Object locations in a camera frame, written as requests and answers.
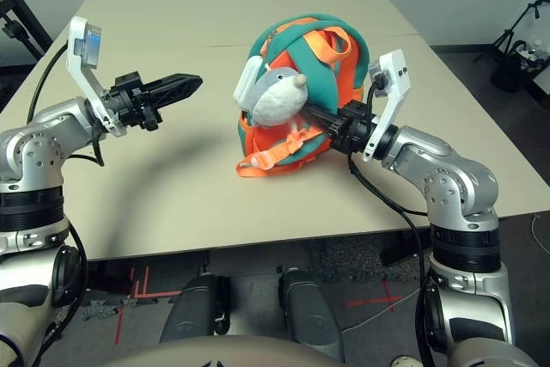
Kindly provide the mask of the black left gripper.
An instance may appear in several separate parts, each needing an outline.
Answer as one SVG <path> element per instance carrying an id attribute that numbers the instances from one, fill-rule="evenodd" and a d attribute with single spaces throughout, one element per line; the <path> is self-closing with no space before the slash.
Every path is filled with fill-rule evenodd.
<path id="1" fill-rule="evenodd" d="M 137 71 L 118 76 L 104 96 L 107 108 L 118 116 L 122 126 L 158 129 L 162 117 L 158 109 L 190 97 L 201 85 L 200 76 L 173 74 L 143 83 Z"/>

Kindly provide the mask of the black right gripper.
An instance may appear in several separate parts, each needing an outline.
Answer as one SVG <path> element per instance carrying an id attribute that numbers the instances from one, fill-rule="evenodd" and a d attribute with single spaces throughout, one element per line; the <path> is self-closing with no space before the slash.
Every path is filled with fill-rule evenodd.
<path id="1" fill-rule="evenodd" d="M 341 125 L 332 140 L 332 148 L 346 155 L 363 153 L 375 128 L 372 122 L 372 107 L 367 103 L 352 100 L 338 111 L 337 116 L 316 105 L 305 106 L 307 122 L 324 132 L 334 131 L 333 125 L 338 117 Z"/>

